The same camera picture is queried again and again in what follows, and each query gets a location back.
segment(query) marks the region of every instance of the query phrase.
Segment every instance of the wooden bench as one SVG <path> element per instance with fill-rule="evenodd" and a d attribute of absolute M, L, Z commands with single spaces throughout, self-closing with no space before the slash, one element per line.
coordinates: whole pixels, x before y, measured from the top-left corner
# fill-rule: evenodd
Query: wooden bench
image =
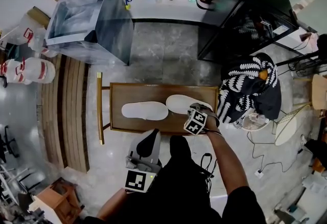
<path fill-rule="evenodd" d="M 85 111 L 89 66 L 64 55 L 46 59 L 56 67 L 54 81 L 39 87 L 38 117 L 48 161 L 60 168 L 68 166 L 87 172 Z"/>

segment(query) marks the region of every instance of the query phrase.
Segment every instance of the wooden table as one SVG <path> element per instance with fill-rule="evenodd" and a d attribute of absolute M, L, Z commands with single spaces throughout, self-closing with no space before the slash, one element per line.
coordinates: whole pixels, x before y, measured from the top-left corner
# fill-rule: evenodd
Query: wooden table
<path fill-rule="evenodd" d="M 102 125 L 102 90 L 110 90 L 110 124 Z M 140 84 L 140 83 L 111 83 L 110 87 L 102 87 L 102 78 L 98 76 L 98 129 L 100 143 L 103 140 L 103 130 L 110 127 L 112 130 L 143 133 L 158 128 L 163 135 L 189 135 L 183 129 L 188 119 L 187 115 L 176 114 L 169 111 L 164 120 L 151 121 L 137 118 L 125 118 L 122 107 L 127 103 L 157 101 L 166 104 L 169 96 L 180 94 L 210 104 L 217 112 L 218 87 L 184 86 L 167 84 Z"/>

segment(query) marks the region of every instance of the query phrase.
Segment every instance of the tiled floor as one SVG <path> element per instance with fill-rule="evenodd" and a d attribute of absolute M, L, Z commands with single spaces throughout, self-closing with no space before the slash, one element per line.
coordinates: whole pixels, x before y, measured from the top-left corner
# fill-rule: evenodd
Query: tiled floor
<path fill-rule="evenodd" d="M 292 57 L 292 53 L 270 45 L 264 49 L 275 62 Z M 81 202 L 86 206 L 83 214 L 96 215 L 102 204 L 109 199 L 123 184 L 123 169 L 125 156 L 134 133 L 105 130 L 105 145 L 100 146 L 96 119 L 96 73 L 103 72 L 103 85 L 110 82 L 141 82 L 141 83 L 169 83 L 186 85 L 220 85 L 220 67 L 216 64 L 199 61 L 197 54 L 197 27 L 178 24 L 136 23 L 132 46 L 132 56 L 129 66 L 111 64 L 109 66 L 91 66 L 89 70 L 87 89 L 87 144 L 90 161 L 88 174 L 64 169 L 60 172 L 51 170 L 49 176 L 58 173 L 69 181 L 78 184 L 78 194 Z M 287 66 L 278 69 L 281 74 Z M 290 72 L 281 75 L 282 110 L 290 112 L 292 103 L 305 101 L 308 95 L 304 84 L 293 82 Z M 104 123 L 109 122 L 109 94 L 103 92 Z M 292 202 L 299 189 L 301 178 L 310 172 L 308 167 L 311 155 L 302 152 L 296 158 L 300 147 L 299 137 L 311 130 L 312 116 L 307 114 L 300 129 L 284 145 L 256 145 L 254 156 L 264 154 L 263 165 L 271 162 L 282 162 L 286 173 L 282 173 L 281 165 L 269 165 L 264 170 L 264 176 L 258 179 L 254 173 L 261 167 L 261 159 L 252 158 L 253 145 L 246 138 L 246 132 L 237 129 L 227 129 L 221 126 L 227 142 L 241 160 L 251 188 L 256 193 L 259 203 L 266 216 L 270 216 L 273 207 L 283 198 L 285 204 Z M 254 132 L 256 142 L 272 142 L 272 123 L 265 129 Z M 192 152 L 192 158 L 200 163 L 204 153 L 213 149 L 207 137 L 186 138 Z M 162 137 L 160 160 L 165 165 L 170 158 L 169 136 Z M 224 207 L 226 194 L 218 169 L 215 172 L 211 196 L 213 207 L 219 212 Z"/>

